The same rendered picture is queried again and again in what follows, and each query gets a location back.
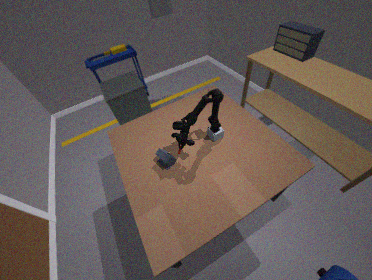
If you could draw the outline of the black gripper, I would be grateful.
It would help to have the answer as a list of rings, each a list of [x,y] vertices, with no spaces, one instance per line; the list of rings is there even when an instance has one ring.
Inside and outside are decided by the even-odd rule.
[[[181,132],[182,134],[186,134],[186,140],[182,140],[182,141],[177,140],[177,141],[178,141],[179,148],[180,148],[180,144],[182,144],[182,145],[181,145],[181,149],[182,149],[186,144],[189,145],[189,146],[192,146],[192,145],[195,144],[195,142],[194,142],[193,140],[187,140],[187,139],[188,139],[188,134],[189,134],[190,132],[186,132],[186,131],[183,131],[183,130],[181,130],[180,132]],[[178,133],[172,133],[171,137],[175,138],[177,134],[178,134]],[[180,150],[181,150],[181,149],[180,149]]]

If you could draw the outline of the blue-grey sloped panel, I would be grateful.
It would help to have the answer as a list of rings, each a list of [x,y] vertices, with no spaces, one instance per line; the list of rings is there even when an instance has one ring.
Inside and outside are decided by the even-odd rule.
[[[158,149],[155,153],[160,159],[157,161],[166,169],[168,170],[170,167],[172,167],[177,159],[173,157],[169,152],[163,149]]]

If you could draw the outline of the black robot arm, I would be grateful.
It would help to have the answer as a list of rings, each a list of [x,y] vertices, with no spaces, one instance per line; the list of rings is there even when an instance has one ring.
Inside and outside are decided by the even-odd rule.
[[[209,98],[209,96],[212,95],[212,98]],[[176,121],[173,122],[173,129],[174,130],[183,130],[186,132],[189,132],[190,126],[193,126],[195,122],[197,121],[198,115],[201,113],[201,111],[204,109],[204,107],[210,103],[213,102],[212,106],[212,114],[210,117],[208,117],[208,121],[211,124],[211,131],[216,133],[219,131],[219,127],[221,127],[221,124],[218,120],[218,112],[219,112],[219,106],[220,102],[223,100],[224,94],[218,89],[215,88],[213,90],[210,90],[207,94],[202,96],[202,99],[197,104],[195,109],[190,112],[187,116],[182,118],[182,121]],[[187,122],[186,122],[186,121]],[[186,134],[182,134],[181,132],[176,135],[176,140],[182,141],[186,140]]]

